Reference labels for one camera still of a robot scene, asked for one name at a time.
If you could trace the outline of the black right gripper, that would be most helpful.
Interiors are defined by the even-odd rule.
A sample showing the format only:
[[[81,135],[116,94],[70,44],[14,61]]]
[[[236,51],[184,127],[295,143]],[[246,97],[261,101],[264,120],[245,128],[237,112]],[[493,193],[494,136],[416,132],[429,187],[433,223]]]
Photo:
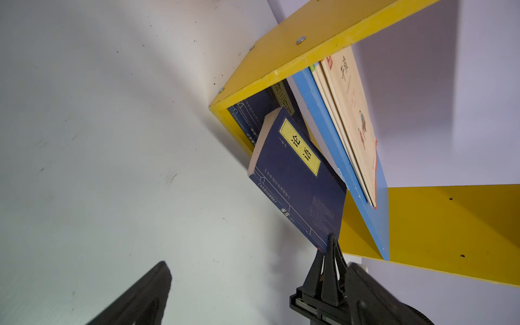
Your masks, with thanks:
[[[317,250],[303,286],[290,296],[290,308],[310,324],[353,324],[348,306],[341,306],[347,296],[346,271],[337,237],[329,234],[326,252]]]

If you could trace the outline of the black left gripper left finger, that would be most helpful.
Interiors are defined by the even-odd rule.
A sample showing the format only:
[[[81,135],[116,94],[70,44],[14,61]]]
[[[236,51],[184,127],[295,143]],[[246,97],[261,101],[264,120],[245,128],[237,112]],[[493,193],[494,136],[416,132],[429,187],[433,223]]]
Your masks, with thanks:
[[[160,324],[171,282],[171,272],[161,261],[89,323]]]

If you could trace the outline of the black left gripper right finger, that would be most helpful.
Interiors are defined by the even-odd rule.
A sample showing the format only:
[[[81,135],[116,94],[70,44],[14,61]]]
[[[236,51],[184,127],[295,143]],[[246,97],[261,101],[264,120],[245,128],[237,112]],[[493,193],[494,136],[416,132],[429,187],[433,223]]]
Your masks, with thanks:
[[[354,262],[345,274],[347,303],[353,324],[432,324],[423,313],[395,298]]]

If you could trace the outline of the large dark blue book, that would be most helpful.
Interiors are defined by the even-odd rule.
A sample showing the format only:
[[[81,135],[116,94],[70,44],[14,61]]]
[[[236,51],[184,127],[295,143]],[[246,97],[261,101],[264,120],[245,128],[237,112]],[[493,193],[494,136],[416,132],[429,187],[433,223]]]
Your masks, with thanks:
[[[248,168],[249,178],[320,251],[341,230],[344,181],[285,107],[269,113]]]

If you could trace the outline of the small dark blue poetry book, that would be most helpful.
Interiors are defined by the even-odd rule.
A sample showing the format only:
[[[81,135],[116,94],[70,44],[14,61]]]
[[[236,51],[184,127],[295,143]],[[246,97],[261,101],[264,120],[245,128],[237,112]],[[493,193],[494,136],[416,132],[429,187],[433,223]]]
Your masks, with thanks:
[[[295,96],[285,79],[232,105],[227,110],[252,145],[255,146],[265,117],[280,107],[285,107],[295,123],[303,129],[303,133],[309,136]]]

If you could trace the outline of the blue-edged beige reading book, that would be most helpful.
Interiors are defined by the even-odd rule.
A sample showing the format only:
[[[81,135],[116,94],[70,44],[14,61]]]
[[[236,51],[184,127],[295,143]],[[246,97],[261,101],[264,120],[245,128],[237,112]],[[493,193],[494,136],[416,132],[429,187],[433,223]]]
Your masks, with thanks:
[[[350,144],[349,138],[346,133],[346,129],[344,127],[343,121],[341,120],[341,116],[339,114],[337,105],[335,104],[329,84],[326,80],[326,82],[324,84],[317,83],[317,86],[318,86],[318,90],[320,91],[320,94],[324,100],[327,112],[329,113],[329,115],[331,117],[335,131],[338,133],[341,145],[342,145],[343,149],[345,150],[347,157],[353,167],[353,170],[355,171],[357,180],[359,181],[359,183],[361,185],[364,196],[365,196],[368,204],[373,206],[373,202],[369,195],[369,191],[364,182],[363,174],[359,168],[356,156],[353,151],[353,147]]]

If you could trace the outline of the red-edged beige reading book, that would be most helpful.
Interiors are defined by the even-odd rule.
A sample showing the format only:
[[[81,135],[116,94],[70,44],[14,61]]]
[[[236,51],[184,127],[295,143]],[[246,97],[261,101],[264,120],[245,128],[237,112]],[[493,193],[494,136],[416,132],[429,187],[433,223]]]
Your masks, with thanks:
[[[321,65],[376,208],[377,139],[353,47],[332,54],[322,60]]]

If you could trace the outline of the green-edged beige reading book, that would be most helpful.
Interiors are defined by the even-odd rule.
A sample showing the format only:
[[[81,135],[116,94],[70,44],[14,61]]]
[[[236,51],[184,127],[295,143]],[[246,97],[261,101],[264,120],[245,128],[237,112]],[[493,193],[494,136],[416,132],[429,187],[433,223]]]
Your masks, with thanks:
[[[324,84],[326,82],[320,62],[316,62],[315,64],[310,66],[310,70],[316,83]]]

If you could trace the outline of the yellow blue pink bookshelf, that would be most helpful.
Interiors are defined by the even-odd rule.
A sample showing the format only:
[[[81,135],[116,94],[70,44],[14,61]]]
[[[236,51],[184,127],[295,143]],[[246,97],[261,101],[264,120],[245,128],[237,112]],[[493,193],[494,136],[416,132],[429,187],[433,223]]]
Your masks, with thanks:
[[[209,108],[320,250],[519,285],[518,1],[310,1]]]

